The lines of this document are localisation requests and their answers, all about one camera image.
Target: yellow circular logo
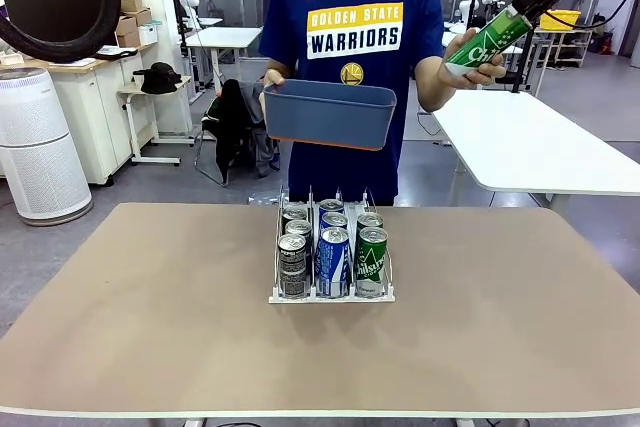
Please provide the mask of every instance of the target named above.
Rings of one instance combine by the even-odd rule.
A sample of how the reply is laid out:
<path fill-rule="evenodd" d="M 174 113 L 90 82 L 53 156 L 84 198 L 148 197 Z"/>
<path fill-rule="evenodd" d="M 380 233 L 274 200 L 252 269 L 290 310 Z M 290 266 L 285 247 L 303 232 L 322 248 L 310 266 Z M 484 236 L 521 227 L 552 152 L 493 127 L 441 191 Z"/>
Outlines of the yellow circular logo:
<path fill-rule="evenodd" d="M 364 71 L 360 64 L 350 62 L 342 68 L 340 80 L 347 85 L 360 85 L 364 80 Z"/>

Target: blue can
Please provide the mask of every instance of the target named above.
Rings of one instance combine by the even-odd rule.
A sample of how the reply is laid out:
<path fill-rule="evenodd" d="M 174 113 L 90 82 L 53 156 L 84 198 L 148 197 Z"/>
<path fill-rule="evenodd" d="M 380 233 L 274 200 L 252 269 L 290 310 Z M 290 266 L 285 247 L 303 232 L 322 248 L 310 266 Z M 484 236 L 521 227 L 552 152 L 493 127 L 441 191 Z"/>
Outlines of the blue can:
<path fill-rule="evenodd" d="M 316 287 L 321 297 L 344 297 L 348 293 L 349 234 L 342 227 L 322 231 L 316 249 Z"/>
<path fill-rule="evenodd" d="M 327 227 L 342 227 L 347 228 L 347 217 L 340 212 L 327 212 L 320 219 L 320 230 L 324 230 Z"/>
<path fill-rule="evenodd" d="M 344 214 L 344 202 L 338 199 L 323 200 L 318 204 L 318 218 L 322 219 L 322 216 L 327 212 L 339 212 Z"/>

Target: man's right hand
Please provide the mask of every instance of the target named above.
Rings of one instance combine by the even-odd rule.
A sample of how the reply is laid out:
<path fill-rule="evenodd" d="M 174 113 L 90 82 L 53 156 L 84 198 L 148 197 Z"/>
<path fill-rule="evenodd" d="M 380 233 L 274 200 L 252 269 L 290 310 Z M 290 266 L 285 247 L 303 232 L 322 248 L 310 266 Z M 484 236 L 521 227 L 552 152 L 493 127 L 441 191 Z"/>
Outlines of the man's right hand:
<path fill-rule="evenodd" d="M 273 84 L 282 85 L 284 84 L 284 77 L 276 69 L 268 69 L 267 73 L 264 75 L 263 82 L 264 82 L 265 88 Z M 262 107 L 262 115 L 264 115 L 265 122 L 266 122 L 267 112 L 266 112 L 265 103 L 264 103 L 264 92 L 260 94 L 260 106 Z"/>

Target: yellow bin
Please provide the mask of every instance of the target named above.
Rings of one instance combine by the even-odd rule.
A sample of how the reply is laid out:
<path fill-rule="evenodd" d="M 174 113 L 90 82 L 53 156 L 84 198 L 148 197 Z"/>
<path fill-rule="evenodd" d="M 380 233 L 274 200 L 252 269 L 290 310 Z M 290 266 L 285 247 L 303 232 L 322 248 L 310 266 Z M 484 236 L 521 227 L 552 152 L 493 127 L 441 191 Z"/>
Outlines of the yellow bin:
<path fill-rule="evenodd" d="M 578 17 L 580 17 L 579 10 L 550 10 L 551 15 L 555 15 L 561 20 L 568 22 L 570 24 L 575 24 L 578 21 Z M 556 19 L 552 19 L 547 14 L 542 14 L 540 17 L 540 28 L 544 30 L 571 30 L 572 27 L 568 25 L 564 25 L 563 23 L 558 22 Z"/>

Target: black hose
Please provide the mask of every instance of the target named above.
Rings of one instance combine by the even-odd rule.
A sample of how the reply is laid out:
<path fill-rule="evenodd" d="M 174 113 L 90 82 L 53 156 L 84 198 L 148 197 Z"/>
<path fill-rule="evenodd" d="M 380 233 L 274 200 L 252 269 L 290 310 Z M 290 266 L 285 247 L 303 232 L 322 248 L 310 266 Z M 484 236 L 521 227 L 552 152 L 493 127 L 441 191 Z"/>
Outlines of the black hose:
<path fill-rule="evenodd" d="M 74 62 L 91 57 L 100 50 L 118 25 L 120 0 L 102 0 L 96 23 L 79 39 L 64 42 L 48 42 L 36 39 L 18 30 L 11 22 L 0 16 L 0 38 L 14 49 L 36 59 L 50 62 Z"/>

